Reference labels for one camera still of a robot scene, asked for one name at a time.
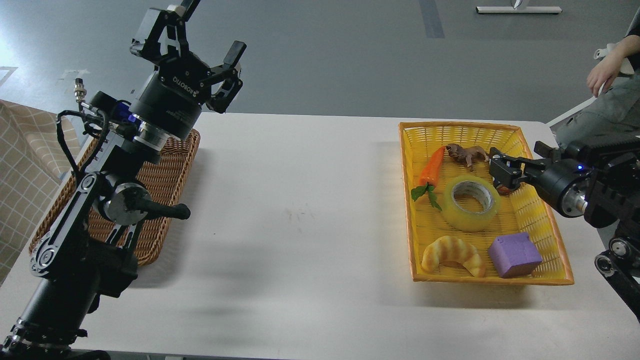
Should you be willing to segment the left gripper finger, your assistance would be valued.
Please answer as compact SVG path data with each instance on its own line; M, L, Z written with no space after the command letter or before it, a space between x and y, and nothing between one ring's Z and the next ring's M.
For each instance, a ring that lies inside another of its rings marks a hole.
M201 80L202 91L208 94L208 100L203 103L209 110L224 114L242 89L239 62L246 48L245 42L233 41L222 64L211 67Z
M199 0L183 0L167 9L149 8L131 41L130 52L151 62L155 71L200 71L202 61L190 51L186 39L186 23L199 3Z

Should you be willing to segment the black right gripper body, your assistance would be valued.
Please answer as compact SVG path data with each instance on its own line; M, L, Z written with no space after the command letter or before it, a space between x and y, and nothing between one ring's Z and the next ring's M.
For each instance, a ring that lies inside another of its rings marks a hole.
M558 214L578 218L585 214L586 189L591 169L575 159L553 161L550 158L526 162L524 182L535 188L538 196Z

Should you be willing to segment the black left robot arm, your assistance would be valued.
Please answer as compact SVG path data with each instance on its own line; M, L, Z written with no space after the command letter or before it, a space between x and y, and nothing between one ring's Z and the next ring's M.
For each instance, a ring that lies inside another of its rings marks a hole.
M187 139L203 106L223 114L242 89L246 43L234 41L213 67L190 50L186 23L198 4L146 12L130 52L154 70L133 102L101 91L87 102L83 80L75 80L78 109L55 122L75 191L30 255L30 273L41 282L1 346L3 360L109 360L107 351L71 350L87 336L84 318L101 296L117 298L137 278L146 221L190 217L183 203L154 202L137 175L158 164L169 138Z

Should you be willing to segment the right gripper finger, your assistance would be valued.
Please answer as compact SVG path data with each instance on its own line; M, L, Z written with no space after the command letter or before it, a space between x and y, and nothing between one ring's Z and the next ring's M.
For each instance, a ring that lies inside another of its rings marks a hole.
M542 141L535 142L534 153L541 158L512 156L492 146L489 151L489 173L541 173L562 159L560 148Z
M531 160L525 157L490 155L489 175L499 195L510 195L517 191L522 183L530 182L530 176L525 172L526 165L530 162Z

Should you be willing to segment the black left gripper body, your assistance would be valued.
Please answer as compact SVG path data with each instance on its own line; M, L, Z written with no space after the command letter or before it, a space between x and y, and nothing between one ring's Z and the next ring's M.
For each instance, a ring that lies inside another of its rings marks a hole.
M211 93L201 86L208 70L201 60L158 61L130 111L142 121L185 140Z

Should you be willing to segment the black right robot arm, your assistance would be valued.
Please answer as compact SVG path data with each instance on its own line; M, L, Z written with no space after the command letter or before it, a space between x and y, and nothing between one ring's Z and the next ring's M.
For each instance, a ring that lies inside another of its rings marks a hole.
M615 224L606 249L594 265L627 307L640 315L640 185L638 135L610 133L585 137L565 148L538 141L537 159L514 157L493 147L489 175L497 189L521 184L558 214L583 219L601 229Z

